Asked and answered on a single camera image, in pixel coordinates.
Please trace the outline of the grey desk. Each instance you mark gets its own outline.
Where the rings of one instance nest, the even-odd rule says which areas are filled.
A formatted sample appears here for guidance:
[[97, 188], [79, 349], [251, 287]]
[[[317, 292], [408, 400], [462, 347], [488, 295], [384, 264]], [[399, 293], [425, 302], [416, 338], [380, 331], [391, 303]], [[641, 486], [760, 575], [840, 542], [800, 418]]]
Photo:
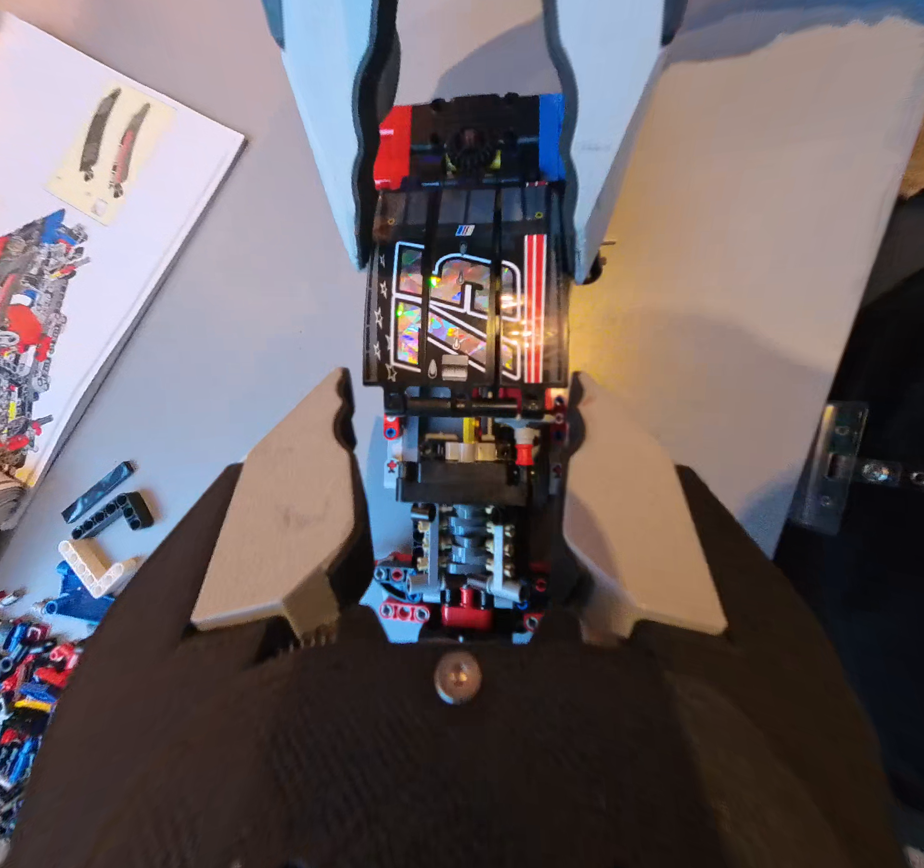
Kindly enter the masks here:
[[[343, 250], [260, 0], [2, 0], [248, 146], [9, 534], [2, 588], [59, 583], [60, 511], [122, 460], [148, 555], [225, 465], [337, 366], [354, 378], [378, 553], [381, 395]], [[605, 236], [574, 369], [619, 395], [766, 553], [860, 307], [922, 119], [922, 0], [690, 0]]]

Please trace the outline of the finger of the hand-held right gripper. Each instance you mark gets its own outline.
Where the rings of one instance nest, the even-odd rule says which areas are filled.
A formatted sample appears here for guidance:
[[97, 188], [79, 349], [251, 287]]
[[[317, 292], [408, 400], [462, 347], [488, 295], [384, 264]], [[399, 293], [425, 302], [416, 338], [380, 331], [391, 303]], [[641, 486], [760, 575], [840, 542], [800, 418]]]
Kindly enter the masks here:
[[662, 57], [665, 0], [541, 0], [564, 97], [559, 152], [571, 275], [585, 283], [628, 162], [634, 120]]
[[398, 0], [281, 0], [283, 66], [334, 224], [358, 269], [373, 249], [379, 95]]

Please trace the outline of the black slim flat piece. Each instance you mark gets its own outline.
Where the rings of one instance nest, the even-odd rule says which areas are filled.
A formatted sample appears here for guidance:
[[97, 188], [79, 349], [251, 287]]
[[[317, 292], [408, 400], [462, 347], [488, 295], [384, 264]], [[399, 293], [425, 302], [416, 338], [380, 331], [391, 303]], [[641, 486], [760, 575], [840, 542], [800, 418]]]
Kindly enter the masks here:
[[75, 523], [83, 518], [127, 481], [135, 470], [136, 465], [131, 460], [119, 463], [61, 512], [64, 522]]

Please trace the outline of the red striped black curved panel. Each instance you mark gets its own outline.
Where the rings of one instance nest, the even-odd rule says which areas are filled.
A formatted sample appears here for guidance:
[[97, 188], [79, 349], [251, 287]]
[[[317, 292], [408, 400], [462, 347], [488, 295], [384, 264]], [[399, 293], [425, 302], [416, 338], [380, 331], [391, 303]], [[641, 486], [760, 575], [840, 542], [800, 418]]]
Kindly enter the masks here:
[[501, 191], [497, 365], [503, 387], [566, 384], [569, 277], [560, 187], [532, 181]]

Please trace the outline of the white angled beam piece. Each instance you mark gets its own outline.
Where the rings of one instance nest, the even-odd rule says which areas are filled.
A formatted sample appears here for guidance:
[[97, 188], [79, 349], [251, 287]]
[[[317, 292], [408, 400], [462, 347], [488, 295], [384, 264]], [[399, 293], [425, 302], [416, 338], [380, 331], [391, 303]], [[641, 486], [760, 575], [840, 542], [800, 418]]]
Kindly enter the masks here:
[[142, 558], [113, 561], [94, 538], [65, 539], [57, 546], [61, 559], [93, 598], [109, 596], [137, 571]]

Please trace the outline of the black angled beam piece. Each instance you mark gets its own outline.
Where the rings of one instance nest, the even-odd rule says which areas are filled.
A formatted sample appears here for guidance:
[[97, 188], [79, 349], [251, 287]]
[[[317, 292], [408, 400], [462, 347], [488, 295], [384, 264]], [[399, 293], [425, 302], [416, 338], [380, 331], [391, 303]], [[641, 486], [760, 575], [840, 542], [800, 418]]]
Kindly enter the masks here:
[[127, 491], [91, 512], [71, 530], [73, 541], [98, 537], [100, 533], [116, 522], [123, 521], [133, 532], [150, 528], [154, 514], [143, 493]]

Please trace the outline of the instruction booklet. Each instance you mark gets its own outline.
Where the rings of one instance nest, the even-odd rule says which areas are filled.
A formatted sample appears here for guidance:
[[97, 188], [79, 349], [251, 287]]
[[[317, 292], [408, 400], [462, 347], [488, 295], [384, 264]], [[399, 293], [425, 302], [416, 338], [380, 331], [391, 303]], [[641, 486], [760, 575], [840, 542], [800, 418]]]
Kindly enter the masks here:
[[1, 80], [2, 468], [30, 488], [244, 137], [7, 12]]

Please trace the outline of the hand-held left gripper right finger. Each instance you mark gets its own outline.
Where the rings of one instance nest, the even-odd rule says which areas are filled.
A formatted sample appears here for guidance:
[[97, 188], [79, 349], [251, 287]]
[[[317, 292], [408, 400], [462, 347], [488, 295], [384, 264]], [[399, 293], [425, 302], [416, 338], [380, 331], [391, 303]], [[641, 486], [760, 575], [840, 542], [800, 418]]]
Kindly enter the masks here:
[[589, 374], [572, 377], [565, 544], [590, 578], [584, 639], [615, 644], [641, 622], [722, 634], [727, 619], [668, 451]]

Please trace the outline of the pile of loose brick pieces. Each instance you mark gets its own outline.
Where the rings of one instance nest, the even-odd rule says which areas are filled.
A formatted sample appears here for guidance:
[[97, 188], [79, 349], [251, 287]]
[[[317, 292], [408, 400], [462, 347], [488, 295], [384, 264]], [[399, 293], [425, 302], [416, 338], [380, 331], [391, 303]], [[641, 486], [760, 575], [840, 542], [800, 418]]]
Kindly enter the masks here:
[[76, 667], [77, 643], [52, 635], [43, 617], [62, 615], [81, 597], [78, 581], [63, 578], [58, 597], [37, 604], [27, 617], [2, 617], [1, 648], [1, 839], [10, 847], [25, 801], [26, 785], [54, 710]]

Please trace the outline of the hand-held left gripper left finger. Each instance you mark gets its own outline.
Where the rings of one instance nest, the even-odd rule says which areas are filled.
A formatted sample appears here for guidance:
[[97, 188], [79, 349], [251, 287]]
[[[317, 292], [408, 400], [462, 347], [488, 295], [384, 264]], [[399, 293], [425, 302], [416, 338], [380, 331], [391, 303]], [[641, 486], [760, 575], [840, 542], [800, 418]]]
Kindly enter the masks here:
[[243, 460], [191, 625], [275, 621], [301, 643], [376, 642], [368, 503], [349, 371], [335, 368]]

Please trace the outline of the metal desk bracket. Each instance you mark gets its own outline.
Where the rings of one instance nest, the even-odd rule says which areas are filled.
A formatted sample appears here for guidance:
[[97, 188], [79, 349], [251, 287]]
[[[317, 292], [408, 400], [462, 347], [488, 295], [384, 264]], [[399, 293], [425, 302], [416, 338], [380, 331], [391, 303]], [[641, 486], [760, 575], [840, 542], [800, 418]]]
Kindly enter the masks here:
[[853, 486], [896, 489], [911, 483], [899, 461], [861, 455], [869, 416], [863, 401], [831, 400], [825, 405], [790, 504], [790, 523], [835, 536]]

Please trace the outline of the toy brick car model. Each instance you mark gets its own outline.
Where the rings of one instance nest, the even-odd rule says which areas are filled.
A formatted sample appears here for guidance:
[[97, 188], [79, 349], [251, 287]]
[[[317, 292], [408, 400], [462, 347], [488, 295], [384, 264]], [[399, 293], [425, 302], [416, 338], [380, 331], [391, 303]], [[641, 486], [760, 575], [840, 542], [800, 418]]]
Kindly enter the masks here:
[[559, 142], [564, 97], [508, 93], [393, 108], [373, 168], [382, 192], [432, 195], [426, 251], [441, 192], [558, 182], [569, 277], [568, 374], [562, 387], [454, 390], [375, 387], [384, 398], [385, 486], [410, 508], [410, 546], [376, 561], [376, 612], [420, 640], [527, 644], [554, 600], [569, 452], [569, 304]]

